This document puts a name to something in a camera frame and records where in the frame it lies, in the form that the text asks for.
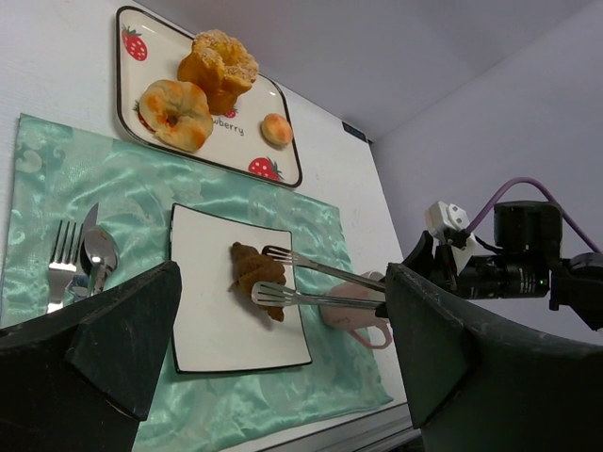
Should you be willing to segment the tall orange muffin bread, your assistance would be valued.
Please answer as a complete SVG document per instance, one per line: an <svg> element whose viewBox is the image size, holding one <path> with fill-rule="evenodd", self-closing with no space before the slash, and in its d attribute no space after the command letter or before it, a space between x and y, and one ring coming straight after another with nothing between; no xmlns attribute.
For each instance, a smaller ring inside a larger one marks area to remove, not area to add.
<svg viewBox="0 0 603 452"><path fill-rule="evenodd" d="M178 65L177 79L204 91L212 115L225 115L252 88L258 72L254 56L238 39L213 29L193 39L190 53Z"/></svg>

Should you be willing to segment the pink ceramic mug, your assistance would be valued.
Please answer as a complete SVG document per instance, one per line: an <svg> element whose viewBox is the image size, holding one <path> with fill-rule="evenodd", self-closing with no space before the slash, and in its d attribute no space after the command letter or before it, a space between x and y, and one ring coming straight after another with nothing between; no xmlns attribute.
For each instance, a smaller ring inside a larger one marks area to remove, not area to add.
<svg viewBox="0 0 603 452"><path fill-rule="evenodd" d="M352 282L343 282L333 287L329 296L340 298L355 298L371 301L385 302L384 294L365 288ZM377 317L373 311L354 308L338 308L323 306L319 308L323 322L335 329L346 331L350 336L369 349L385 349L392 343L392 334L388 326L388 319ZM361 334L362 328L375 327L383 335L383 339L372 343Z"/></svg>

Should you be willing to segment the strawberry pattern tray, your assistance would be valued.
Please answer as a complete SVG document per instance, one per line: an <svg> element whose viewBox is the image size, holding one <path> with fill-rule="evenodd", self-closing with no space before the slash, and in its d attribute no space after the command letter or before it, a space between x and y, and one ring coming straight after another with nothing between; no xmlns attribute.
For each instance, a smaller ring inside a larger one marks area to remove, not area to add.
<svg viewBox="0 0 603 452"><path fill-rule="evenodd" d="M203 147L186 153L155 136L138 113L140 96L159 79L174 79L178 63L190 51L192 37L136 7L123 6L115 14L116 110L126 133L160 151L246 174L288 188L302 183L302 165L294 141L279 147L261 132L270 113L290 119L284 94L276 83L259 74L250 91L233 110L213 117L213 134Z"/></svg>

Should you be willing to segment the aluminium table frame rail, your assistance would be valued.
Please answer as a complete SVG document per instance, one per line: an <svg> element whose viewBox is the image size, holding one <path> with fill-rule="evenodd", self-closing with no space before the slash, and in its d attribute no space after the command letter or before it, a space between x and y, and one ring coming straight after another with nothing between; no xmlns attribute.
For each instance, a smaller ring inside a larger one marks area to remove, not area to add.
<svg viewBox="0 0 603 452"><path fill-rule="evenodd" d="M387 451L420 435L406 404L290 428L232 446L232 451Z"/></svg>

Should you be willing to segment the metal serving tongs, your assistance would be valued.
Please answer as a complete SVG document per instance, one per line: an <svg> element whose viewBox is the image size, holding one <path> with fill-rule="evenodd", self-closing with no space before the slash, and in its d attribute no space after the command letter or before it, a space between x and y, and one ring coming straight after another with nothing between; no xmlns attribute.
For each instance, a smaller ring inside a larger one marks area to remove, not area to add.
<svg viewBox="0 0 603 452"><path fill-rule="evenodd" d="M316 262L293 250L266 245L262 254L277 263L290 266L293 276L301 277L301 284L295 287L276 282L256 282L251 298L256 305L267 307L288 307L315 305L320 307L355 308L375 311L380 317L387 317L385 309L385 283L356 275L349 271ZM353 288L367 290L364 296L329 295L334 288L334 280L351 283Z"/></svg>

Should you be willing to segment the silver fork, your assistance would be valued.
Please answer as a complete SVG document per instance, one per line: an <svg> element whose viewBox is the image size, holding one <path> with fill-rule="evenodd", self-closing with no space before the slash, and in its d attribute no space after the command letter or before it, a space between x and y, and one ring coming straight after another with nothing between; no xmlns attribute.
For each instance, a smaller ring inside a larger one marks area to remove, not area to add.
<svg viewBox="0 0 603 452"><path fill-rule="evenodd" d="M80 300L85 296L86 288L79 285L84 277L79 263L81 234L82 226L79 223L69 220L59 222L47 270L49 283L47 314L63 308L65 294L68 294L72 301Z"/></svg>

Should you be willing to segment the brown chocolate croissant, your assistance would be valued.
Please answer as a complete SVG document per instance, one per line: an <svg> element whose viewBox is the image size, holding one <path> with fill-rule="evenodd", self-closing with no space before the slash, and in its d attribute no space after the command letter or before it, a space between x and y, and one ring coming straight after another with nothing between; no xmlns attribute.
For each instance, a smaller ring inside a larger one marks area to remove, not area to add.
<svg viewBox="0 0 603 452"><path fill-rule="evenodd" d="M258 282L285 285L285 267L273 258L261 254L257 248L235 242L230 249L233 261L234 281L231 289L250 298L253 286Z"/></svg>

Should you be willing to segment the silver spoon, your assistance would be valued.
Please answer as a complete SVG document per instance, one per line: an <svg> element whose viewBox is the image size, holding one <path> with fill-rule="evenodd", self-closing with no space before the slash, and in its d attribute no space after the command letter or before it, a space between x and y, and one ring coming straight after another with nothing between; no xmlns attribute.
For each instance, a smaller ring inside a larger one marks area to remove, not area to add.
<svg viewBox="0 0 603 452"><path fill-rule="evenodd" d="M84 251L90 262L89 294L95 296L104 291L106 280L119 264L119 249L103 227L95 225L84 236Z"/></svg>

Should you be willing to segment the small round bread roll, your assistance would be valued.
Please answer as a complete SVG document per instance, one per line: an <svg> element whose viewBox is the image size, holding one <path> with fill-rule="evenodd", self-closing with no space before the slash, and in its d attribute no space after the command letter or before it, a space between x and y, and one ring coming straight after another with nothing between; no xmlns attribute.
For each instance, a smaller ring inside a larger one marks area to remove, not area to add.
<svg viewBox="0 0 603 452"><path fill-rule="evenodd" d="M288 120L277 113L268 113L260 128L263 137L275 146L286 146L293 140L293 130Z"/></svg>

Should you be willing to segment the white square plate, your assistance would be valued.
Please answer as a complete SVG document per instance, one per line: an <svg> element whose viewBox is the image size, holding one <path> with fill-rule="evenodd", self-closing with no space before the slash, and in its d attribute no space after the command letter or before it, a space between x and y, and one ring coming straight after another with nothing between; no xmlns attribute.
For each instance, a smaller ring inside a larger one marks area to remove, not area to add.
<svg viewBox="0 0 603 452"><path fill-rule="evenodd" d="M299 307L286 307L278 322L232 287L235 242L257 250L288 248L292 234L173 206L169 256L182 280L172 334L177 371L255 372L310 364Z"/></svg>

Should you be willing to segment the silver table knife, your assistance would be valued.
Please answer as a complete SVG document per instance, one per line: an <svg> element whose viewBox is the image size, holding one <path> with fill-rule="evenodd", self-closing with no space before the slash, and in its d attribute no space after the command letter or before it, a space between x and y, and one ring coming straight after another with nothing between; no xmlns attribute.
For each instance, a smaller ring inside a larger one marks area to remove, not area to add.
<svg viewBox="0 0 603 452"><path fill-rule="evenodd" d="M79 245L79 267L81 272L87 276L90 274L91 263L85 250L85 235L89 229L96 225L99 203L95 203L87 213L83 224Z"/></svg>

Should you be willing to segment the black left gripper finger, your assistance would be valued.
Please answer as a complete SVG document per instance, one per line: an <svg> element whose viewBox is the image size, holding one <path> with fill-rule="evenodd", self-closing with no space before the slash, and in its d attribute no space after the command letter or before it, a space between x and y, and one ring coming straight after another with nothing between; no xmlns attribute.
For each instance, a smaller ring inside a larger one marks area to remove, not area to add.
<svg viewBox="0 0 603 452"><path fill-rule="evenodd" d="M1 330L4 451L129 451L149 415L182 291L167 261Z"/></svg>

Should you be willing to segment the round glazed bun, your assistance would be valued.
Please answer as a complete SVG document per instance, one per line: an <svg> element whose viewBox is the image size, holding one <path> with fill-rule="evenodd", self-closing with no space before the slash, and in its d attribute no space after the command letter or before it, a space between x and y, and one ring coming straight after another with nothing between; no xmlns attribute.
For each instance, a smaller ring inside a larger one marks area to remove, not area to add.
<svg viewBox="0 0 603 452"><path fill-rule="evenodd" d="M190 82L161 79L139 98L139 113L160 141L195 153L213 133L204 91Z"/></svg>

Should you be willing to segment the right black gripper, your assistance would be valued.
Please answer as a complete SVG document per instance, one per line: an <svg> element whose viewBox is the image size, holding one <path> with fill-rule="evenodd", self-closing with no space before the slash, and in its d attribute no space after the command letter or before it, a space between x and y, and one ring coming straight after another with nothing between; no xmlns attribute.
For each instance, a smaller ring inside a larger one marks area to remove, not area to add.
<svg viewBox="0 0 603 452"><path fill-rule="evenodd" d="M428 231L403 264L386 270L386 310L412 424L427 450L601 449L600 346L452 295L452 246L435 245Z"/></svg>

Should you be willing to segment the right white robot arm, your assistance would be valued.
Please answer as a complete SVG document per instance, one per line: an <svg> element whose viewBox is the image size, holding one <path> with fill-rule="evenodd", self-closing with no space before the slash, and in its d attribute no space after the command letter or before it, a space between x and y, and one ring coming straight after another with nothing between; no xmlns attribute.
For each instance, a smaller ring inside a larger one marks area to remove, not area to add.
<svg viewBox="0 0 603 452"><path fill-rule="evenodd" d="M412 425L429 451L598 451L602 349L526 327L483 299L548 298L602 326L602 256L561 256L553 202L495 206L495 245L466 264L465 230L424 233L388 267L385 305Z"/></svg>

